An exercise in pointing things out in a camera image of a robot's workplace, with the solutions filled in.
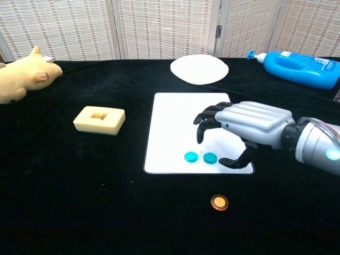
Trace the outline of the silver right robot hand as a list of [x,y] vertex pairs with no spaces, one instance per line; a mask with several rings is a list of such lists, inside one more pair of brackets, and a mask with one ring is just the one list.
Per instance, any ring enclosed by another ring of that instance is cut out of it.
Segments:
[[237,159],[220,158],[218,162],[231,169],[246,167],[256,156],[258,145],[281,149],[282,134],[289,125],[296,124],[292,112],[286,109],[242,101],[220,102],[208,106],[194,121],[197,125],[197,143],[201,144],[209,129],[223,128],[237,135],[245,144],[245,150]]

